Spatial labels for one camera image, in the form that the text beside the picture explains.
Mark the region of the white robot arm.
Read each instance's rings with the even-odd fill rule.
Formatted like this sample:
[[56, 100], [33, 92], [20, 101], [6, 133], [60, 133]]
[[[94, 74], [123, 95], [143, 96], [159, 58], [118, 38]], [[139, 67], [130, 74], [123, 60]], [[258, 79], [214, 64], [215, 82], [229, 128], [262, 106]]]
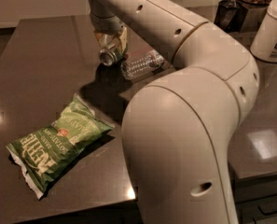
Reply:
[[254, 106], [257, 64], [232, 36], [169, 0], [89, 0], [93, 26], [127, 24], [174, 67], [140, 89], [122, 145], [145, 224], [239, 224], [231, 136]]

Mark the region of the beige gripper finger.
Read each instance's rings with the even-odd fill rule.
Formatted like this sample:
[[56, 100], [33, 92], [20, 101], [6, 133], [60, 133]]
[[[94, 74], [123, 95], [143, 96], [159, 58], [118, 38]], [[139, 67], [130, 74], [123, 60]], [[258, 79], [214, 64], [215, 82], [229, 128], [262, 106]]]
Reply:
[[117, 34], [118, 50], [121, 54], [124, 54], [128, 48], [128, 31], [126, 27], [123, 27]]
[[94, 31], [94, 35], [101, 49], [106, 48], [108, 45], [108, 35], [99, 31]]

